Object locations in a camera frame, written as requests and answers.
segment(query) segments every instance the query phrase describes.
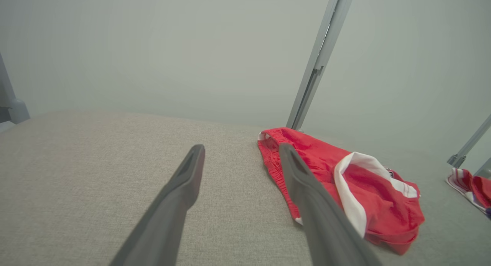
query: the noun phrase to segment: red and white garment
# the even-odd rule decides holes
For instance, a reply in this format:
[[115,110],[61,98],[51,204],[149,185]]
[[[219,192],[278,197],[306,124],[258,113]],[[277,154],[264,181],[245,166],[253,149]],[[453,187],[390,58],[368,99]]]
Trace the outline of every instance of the red and white garment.
[[372,156],[351,153],[289,128],[265,130],[258,137],[264,164],[300,224],[283,177],[280,143],[293,145],[363,238],[376,245],[386,243],[398,254],[409,249],[424,222],[416,184],[405,182]]
[[452,175],[447,178],[447,184],[484,214],[487,214],[487,208],[491,208],[491,180],[484,177],[473,177],[465,169],[452,168]]

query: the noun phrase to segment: fabric texture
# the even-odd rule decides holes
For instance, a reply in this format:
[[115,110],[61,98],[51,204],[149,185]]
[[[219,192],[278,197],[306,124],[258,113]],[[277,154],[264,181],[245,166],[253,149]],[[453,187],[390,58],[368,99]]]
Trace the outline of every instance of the fabric texture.
[[453,168],[453,173],[447,178],[447,184],[491,218],[487,210],[491,208],[491,180],[484,177],[473,177],[466,169]]
[[289,128],[265,130],[258,146],[294,219],[300,214],[286,189],[281,143],[293,145],[362,237],[376,245],[386,243],[398,254],[407,252],[424,222],[416,184],[405,182],[394,170],[389,172],[372,156],[350,153]]
[[[206,149],[203,178],[177,264],[310,265],[302,226],[289,217],[257,150],[264,129],[70,111],[0,133],[2,265],[107,265],[196,143]],[[421,190],[426,222],[410,250],[398,256],[368,244],[382,264],[489,264],[491,221],[443,182],[447,163],[386,142],[321,139],[372,154]]]

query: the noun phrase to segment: metal pole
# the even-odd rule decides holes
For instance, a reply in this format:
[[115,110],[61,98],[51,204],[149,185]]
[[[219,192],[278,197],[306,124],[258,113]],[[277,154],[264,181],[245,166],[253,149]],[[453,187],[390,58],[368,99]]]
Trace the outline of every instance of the metal pole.
[[476,143],[481,139],[481,137],[486,133],[486,131],[491,126],[491,114],[484,121],[484,123],[477,129],[477,131],[472,135],[472,137],[465,143],[465,145],[460,149],[460,151],[451,156],[447,163],[450,165],[459,168],[462,163],[465,161],[465,158],[469,151],[476,145]]
[[293,103],[287,127],[298,130],[307,115],[323,70],[329,61],[352,0],[329,0],[319,27],[312,53],[305,68],[297,97]]
[[5,68],[2,55],[0,54],[0,93],[2,93],[2,90],[5,94],[5,96],[2,96],[2,98],[7,99],[6,106],[9,107],[11,121],[14,124],[19,124],[20,122],[29,119],[30,116],[28,108],[26,107],[26,103],[15,97],[14,89],[12,88],[12,84],[10,83],[7,69]]

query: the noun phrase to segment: gray wall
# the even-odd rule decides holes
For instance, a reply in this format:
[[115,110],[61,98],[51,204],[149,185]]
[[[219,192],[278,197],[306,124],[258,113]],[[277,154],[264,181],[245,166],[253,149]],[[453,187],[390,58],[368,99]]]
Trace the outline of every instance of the gray wall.
[[302,128],[446,161],[491,112],[490,4],[353,0]]
[[104,108],[284,126],[328,0],[0,0],[31,115]]

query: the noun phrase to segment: gray metal rod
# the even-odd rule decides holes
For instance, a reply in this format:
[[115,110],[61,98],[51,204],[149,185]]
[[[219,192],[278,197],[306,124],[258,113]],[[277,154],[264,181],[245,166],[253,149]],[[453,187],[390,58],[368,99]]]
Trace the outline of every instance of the gray metal rod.
[[334,46],[343,26],[352,0],[329,0],[328,7],[322,19],[312,54],[293,103],[287,127],[300,129],[307,115],[310,103],[319,86],[324,69],[333,53]]
[[12,84],[10,83],[10,79],[8,77],[7,68],[5,67],[5,63],[3,63],[2,55],[0,54],[0,99],[4,98],[7,102],[6,104],[0,104],[7,107],[11,107],[9,109],[9,114],[11,121],[14,124],[19,124],[22,121],[26,121],[30,118],[28,108],[26,107],[26,103],[24,103],[19,98],[15,97],[14,89],[12,88]]
[[194,145],[155,197],[111,266],[175,265],[186,212],[198,198],[205,147]]
[[491,127],[491,114],[487,117],[484,123],[477,129],[477,131],[472,135],[472,137],[464,144],[464,146],[459,150],[459,152],[450,157],[447,161],[452,166],[459,168],[465,161],[465,157],[471,151],[471,149],[476,145],[476,143],[482,138],[482,136]]
[[302,216],[312,264],[382,265],[295,148],[282,143],[279,156],[288,194]]

